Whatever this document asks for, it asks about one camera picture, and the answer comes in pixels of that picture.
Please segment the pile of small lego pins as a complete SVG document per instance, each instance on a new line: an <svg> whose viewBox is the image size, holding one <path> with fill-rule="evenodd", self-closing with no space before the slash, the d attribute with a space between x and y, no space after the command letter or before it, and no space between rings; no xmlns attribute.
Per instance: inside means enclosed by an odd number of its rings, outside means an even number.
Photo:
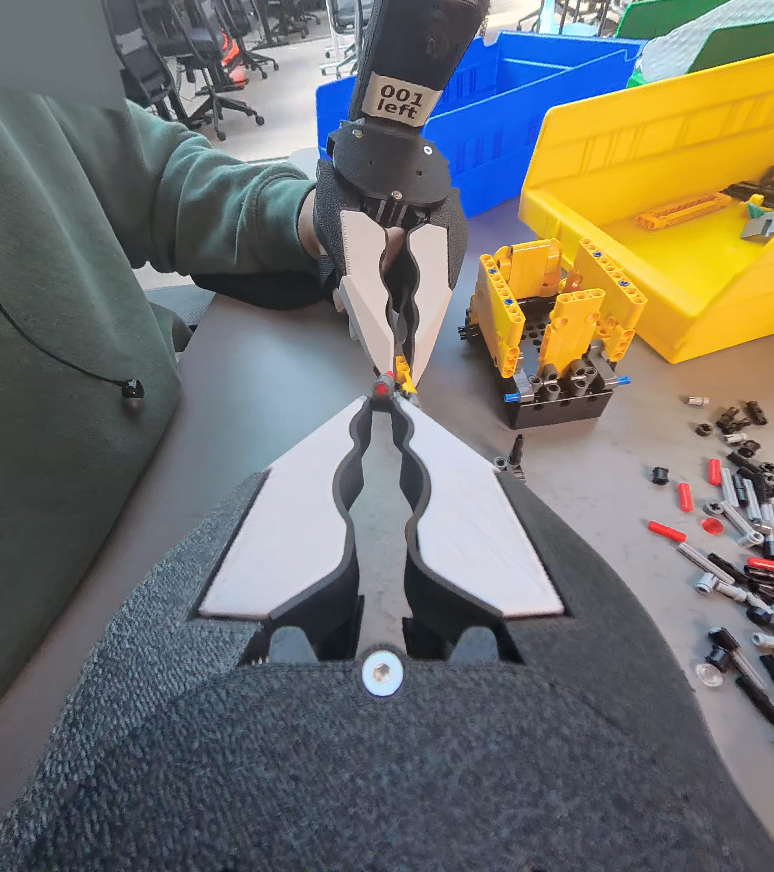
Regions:
<svg viewBox="0 0 774 872"><path fill-rule="evenodd" d="M759 459L761 443L749 435L769 420L757 400L728 406L712 422L699 422L701 438L718 435L728 453L708 460L706 481L719 495L701 507L702 517L718 517L736 534L740 553L729 559L685 543L677 551L701 571L695 590L718 594L742 608L752 624L750 653L740 644L739 670L730 679L762 718L774 727L774 463Z"/></svg>

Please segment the person's green sweatshirt torso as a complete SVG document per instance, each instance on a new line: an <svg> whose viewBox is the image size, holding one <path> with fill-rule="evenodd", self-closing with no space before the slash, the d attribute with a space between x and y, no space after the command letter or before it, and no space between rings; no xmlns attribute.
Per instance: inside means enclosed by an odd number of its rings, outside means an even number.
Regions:
<svg viewBox="0 0 774 872"><path fill-rule="evenodd" d="M0 697L81 582L178 395L123 244L151 204L129 108L0 88ZM139 413L120 387L144 387Z"/></svg>

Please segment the person's left forearm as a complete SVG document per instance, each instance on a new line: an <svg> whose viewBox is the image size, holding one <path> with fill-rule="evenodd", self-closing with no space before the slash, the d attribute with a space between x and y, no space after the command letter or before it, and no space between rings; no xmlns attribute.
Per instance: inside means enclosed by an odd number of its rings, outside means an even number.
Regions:
<svg viewBox="0 0 774 872"><path fill-rule="evenodd" d="M123 247L132 266L162 273L313 273L297 218L315 188L287 163L256 168L208 140L129 104L151 204Z"/></svg>

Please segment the black lego elbow connector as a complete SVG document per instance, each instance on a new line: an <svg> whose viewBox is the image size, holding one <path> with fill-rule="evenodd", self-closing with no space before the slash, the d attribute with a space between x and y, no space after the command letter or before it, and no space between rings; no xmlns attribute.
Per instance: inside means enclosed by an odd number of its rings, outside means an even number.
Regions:
<svg viewBox="0 0 774 872"><path fill-rule="evenodd" d="M695 675L704 686L717 689L730 673L739 670L736 652L740 650L740 644L723 626L708 631L708 642L708 652L695 664Z"/></svg>

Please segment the grey green lego piece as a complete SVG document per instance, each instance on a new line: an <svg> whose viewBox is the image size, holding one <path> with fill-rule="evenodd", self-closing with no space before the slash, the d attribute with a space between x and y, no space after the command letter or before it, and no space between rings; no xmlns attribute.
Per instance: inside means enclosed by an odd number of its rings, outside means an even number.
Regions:
<svg viewBox="0 0 774 872"><path fill-rule="evenodd" d="M764 244L774 237L774 208L764 205L762 193L754 193L745 202L749 219L741 230L741 240Z"/></svg>

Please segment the orange lego beam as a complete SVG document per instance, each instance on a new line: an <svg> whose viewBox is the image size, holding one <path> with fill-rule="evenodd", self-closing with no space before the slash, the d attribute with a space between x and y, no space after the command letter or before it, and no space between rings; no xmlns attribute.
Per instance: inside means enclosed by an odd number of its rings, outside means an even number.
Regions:
<svg viewBox="0 0 774 872"><path fill-rule="evenodd" d="M698 193L650 208L638 214L635 223L647 231L660 231L716 213L731 202L732 199L722 192Z"/></svg>

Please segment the grey grille yellow lego subassembly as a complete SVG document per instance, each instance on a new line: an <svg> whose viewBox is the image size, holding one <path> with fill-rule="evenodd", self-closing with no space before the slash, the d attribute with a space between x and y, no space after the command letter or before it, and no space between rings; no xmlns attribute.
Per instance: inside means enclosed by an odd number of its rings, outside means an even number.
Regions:
<svg viewBox="0 0 774 872"><path fill-rule="evenodd" d="M497 470L500 473L510 473L520 481L525 481L525 473L522 466L523 447L524 434L523 432L519 432L512 443L512 448L508 455L506 457L497 456L493 460L494 466Z"/></svg>

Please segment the black office chair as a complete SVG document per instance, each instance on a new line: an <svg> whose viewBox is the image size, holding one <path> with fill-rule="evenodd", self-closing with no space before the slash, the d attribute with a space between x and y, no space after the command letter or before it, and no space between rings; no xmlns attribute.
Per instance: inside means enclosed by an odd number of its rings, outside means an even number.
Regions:
<svg viewBox="0 0 774 872"><path fill-rule="evenodd" d="M195 132L210 126L219 141L226 111L265 119L229 94L244 85L224 65L224 32L212 2L102 1L121 65L126 97L165 121Z"/></svg>
<svg viewBox="0 0 774 872"><path fill-rule="evenodd" d="M245 37L253 33L251 13L241 1L215 1L215 8L224 37L222 65L224 72L233 84L247 82L245 71L258 72L263 80L268 78L267 66L277 71L279 66L273 59L246 48Z"/></svg>

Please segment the yellow black lego robot build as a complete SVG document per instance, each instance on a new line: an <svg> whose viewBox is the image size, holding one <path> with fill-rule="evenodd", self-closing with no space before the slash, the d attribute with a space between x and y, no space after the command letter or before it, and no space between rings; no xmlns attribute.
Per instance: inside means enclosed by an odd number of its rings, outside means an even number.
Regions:
<svg viewBox="0 0 774 872"><path fill-rule="evenodd" d="M487 351L514 430L598 419L631 385L617 371L646 297L589 239L563 265L555 238L480 257L460 338Z"/></svg>

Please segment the blue plastic bin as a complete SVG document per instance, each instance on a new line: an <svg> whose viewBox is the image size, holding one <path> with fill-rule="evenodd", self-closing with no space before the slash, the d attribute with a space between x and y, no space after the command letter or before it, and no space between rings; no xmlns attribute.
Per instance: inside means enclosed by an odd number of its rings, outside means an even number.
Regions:
<svg viewBox="0 0 774 872"><path fill-rule="evenodd" d="M503 31L472 41L424 127L470 217L519 194L546 113L624 88L643 42Z"/></svg>

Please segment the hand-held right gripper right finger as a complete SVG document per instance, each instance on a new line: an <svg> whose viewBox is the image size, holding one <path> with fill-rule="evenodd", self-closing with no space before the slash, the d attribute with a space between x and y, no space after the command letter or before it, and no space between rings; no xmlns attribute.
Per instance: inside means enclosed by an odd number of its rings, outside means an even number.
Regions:
<svg viewBox="0 0 774 872"><path fill-rule="evenodd" d="M566 607L523 524L532 494L418 406L397 398L404 590L414 619L442 638L469 627L563 616Z"/></svg>

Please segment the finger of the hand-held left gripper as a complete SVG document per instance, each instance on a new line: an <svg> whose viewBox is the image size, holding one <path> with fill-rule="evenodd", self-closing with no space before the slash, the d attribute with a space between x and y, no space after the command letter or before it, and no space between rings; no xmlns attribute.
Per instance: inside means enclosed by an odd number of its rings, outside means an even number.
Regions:
<svg viewBox="0 0 774 872"><path fill-rule="evenodd" d="M363 212L342 210L340 233L345 273L340 279L339 299L349 317L352 337L366 352L377 375L394 377L391 297L382 273L402 250L406 231L384 228Z"/></svg>
<svg viewBox="0 0 774 872"><path fill-rule="evenodd" d="M442 328L452 289L449 286L448 231L435 224L412 229L407 238L396 328L400 347L419 385Z"/></svg>

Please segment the bubble wrap sheet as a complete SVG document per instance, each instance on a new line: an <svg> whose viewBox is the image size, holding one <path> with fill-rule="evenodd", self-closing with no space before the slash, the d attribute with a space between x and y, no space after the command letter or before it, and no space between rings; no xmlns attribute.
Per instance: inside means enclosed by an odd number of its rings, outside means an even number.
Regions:
<svg viewBox="0 0 774 872"><path fill-rule="evenodd" d="M735 25L751 25L751 23L732 24L722 28ZM714 30L720 28L693 22L677 28L671 34L650 41L643 49L641 60L632 72L627 87L651 84L687 74L687 68L696 59L708 37Z"/></svg>

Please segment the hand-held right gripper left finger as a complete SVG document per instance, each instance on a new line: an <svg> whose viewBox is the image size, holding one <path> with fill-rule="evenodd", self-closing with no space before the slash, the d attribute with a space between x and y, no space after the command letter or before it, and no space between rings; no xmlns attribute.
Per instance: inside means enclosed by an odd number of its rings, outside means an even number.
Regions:
<svg viewBox="0 0 774 872"><path fill-rule="evenodd" d="M218 563L199 616L327 638L351 620L359 591L349 509L363 487L372 408L360 397L266 470Z"/></svg>

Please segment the yellow plastic parts bin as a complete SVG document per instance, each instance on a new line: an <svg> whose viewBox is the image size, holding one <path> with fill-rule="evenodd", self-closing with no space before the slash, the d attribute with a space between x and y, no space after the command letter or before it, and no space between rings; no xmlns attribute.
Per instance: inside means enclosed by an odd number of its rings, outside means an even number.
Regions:
<svg viewBox="0 0 774 872"><path fill-rule="evenodd" d="M669 363L774 333L774 237L741 239L741 201L647 231L641 213L774 167L774 53L554 106L519 219L570 267L587 240L647 298L636 333Z"/></svg>

